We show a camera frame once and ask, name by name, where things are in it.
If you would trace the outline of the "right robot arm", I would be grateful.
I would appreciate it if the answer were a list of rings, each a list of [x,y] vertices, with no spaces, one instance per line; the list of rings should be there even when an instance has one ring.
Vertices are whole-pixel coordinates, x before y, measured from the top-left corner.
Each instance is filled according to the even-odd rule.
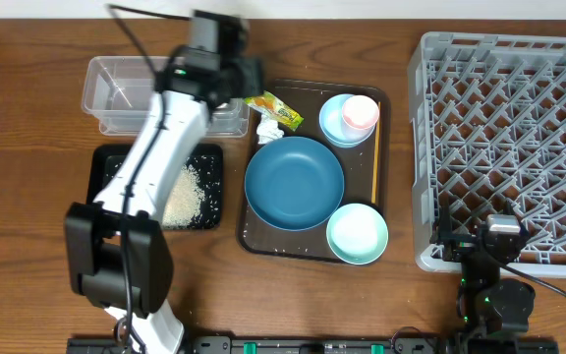
[[[529,329],[535,289],[503,278],[501,269],[516,260],[529,239],[527,228],[506,206],[475,227],[453,229],[449,204],[440,208],[430,242],[443,247],[442,259],[461,265],[456,311],[464,327],[438,342],[437,353],[517,353],[517,336]]]

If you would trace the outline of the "dark blue plate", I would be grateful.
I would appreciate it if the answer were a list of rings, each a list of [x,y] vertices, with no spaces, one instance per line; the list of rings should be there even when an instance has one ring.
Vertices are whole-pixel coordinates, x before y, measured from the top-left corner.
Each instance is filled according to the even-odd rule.
[[[340,206],[344,171],[336,155],[305,137],[285,137],[260,148],[245,173],[245,196],[256,216],[286,231],[317,227]]]

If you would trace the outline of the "pile of white rice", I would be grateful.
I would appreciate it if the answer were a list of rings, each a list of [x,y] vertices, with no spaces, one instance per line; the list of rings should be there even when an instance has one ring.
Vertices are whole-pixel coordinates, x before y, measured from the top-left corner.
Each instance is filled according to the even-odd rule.
[[[196,155],[182,167],[162,217],[167,230],[212,229],[221,219],[222,158]]]

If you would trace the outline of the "white tissue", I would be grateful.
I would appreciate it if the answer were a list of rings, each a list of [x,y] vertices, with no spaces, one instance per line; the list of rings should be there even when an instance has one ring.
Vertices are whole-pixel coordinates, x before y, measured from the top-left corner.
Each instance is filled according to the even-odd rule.
[[[261,115],[256,133],[259,145],[267,145],[284,137],[284,132],[279,128],[279,123],[266,114]]]

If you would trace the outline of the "yellow green snack wrapper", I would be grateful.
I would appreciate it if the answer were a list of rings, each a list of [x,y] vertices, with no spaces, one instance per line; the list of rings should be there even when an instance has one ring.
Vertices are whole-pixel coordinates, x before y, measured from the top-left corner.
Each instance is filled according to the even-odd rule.
[[[304,122],[304,118],[296,110],[267,90],[261,95],[245,98],[244,102],[248,107],[269,116],[291,131],[296,131]]]

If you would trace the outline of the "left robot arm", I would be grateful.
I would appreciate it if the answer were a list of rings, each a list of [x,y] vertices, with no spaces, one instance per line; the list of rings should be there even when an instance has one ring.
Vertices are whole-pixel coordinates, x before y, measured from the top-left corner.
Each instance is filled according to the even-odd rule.
[[[186,46],[154,78],[146,120],[120,169],[64,220],[72,290],[115,318],[125,353],[178,352],[184,326],[167,300],[174,265],[161,219],[213,111],[263,92],[260,58]]]

